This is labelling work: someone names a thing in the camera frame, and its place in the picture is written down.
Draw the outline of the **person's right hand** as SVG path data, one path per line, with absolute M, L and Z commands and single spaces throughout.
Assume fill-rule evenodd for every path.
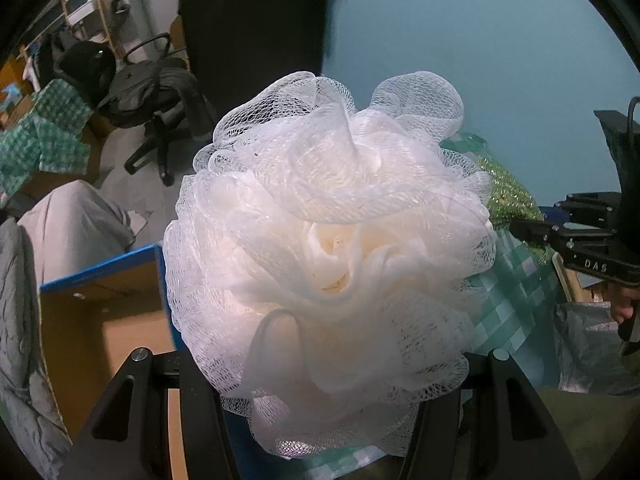
M 622 324 L 634 315 L 632 303 L 640 299 L 640 289 L 629 288 L 620 284 L 608 285 L 608 301 L 611 307 L 611 318 Z

